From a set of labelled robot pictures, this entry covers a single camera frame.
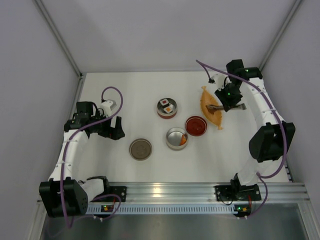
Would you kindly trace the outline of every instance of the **white table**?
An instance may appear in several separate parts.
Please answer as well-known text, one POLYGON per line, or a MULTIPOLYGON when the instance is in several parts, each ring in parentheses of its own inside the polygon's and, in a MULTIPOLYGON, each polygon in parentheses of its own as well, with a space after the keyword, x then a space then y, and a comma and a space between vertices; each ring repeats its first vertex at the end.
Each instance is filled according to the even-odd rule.
MULTIPOLYGON (((92 134, 80 160, 79 179, 101 175, 110 182, 226 183, 247 161, 248 143, 257 131, 249 109, 224 112, 223 130, 208 122, 206 133, 189 136, 187 147, 181 151, 166 145, 165 135, 170 128, 184 128, 188 117, 203 116, 201 86, 207 86, 214 95, 216 85, 208 83, 204 72, 88 73, 80 101, 98 105, 102 90, 108 86, 123 94, 123 108, 118 115, 122 117, 125 137, 114 141, 92 134), (162 98, 177 102, 174 118, 162 119, 157 115, 156 105, 162 98), (145 161, 136 161, 129 154, 131 142, 138 138, 149 140, 153 147, 152 155, 145 161)), ((106 91, 104 98, 120 105, 120 97, 112 89, 106 91)), ((273 173, 279 164, 273 162, 264 175, 273 173)), ((283 168, 267 181, 288 182, 286 170, 283 168)))

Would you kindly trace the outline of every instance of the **orange object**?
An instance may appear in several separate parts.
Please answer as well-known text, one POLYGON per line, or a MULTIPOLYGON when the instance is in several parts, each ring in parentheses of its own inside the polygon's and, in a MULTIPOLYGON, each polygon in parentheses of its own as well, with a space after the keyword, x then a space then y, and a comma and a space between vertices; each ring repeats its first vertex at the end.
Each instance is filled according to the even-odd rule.
POLYGON ((201 87, 203 89, 201 100, 200 100, 200 106, 201 106, 201 111, 205 118, 216 125, 218 127, 218 130, 223 129, 221 127, 222 124, 222 112, 220 110, 215 111, 214 113, 210 113, 208 109, 206 108, 206 105, 216 105, 218 106, 219 103, 218 101, 212 96, 207 90, 206 86, 201 87))
POLYGON ((181 137, 181 141, 180 141, 180 146, 182 146, 183 144, 185 144, 187 142, 187 138, 186 136, 183 134, 181 137))

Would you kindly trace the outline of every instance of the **wall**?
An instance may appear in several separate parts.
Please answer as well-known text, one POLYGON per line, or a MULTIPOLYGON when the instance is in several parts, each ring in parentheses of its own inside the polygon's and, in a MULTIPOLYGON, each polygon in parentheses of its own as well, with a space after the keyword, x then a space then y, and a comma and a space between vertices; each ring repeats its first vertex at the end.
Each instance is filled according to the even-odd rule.
POLYGON ((305 1, 263 70, 265 84, 280 114, 296 133, 289 165, 304 182, 320 220, 320 1, 305 1))
POLYGON ((43 0, 83 72, 258 66, 294 0, 43 0))
POLYGON ((31 0, 0 1, 0 33, 0 236, 22 240, 78 80, 31 0))

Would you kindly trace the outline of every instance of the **red lid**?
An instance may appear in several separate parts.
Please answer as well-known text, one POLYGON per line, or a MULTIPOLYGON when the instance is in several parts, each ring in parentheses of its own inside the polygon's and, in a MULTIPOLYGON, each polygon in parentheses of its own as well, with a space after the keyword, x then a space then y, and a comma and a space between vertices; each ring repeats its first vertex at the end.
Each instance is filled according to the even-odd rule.
POLYGON ((192 136, 201 136, 207 130, 207 122, 200 116, 191 116, 185 122, 185 129, 192 136))

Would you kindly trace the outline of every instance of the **metal grate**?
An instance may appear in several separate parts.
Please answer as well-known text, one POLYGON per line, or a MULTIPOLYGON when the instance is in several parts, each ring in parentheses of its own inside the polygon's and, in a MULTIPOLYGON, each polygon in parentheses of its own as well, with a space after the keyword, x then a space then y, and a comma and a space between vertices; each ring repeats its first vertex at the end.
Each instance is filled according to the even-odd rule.
MULTIPOLYGON (((102 205, 89 204, 86 214, 104 215, 110 212, 101 212, 102 205)), ((116 214, 120 215, 153 215, 153 214, 235 214, 234 204, 144 204, 121 205, 116 214)))

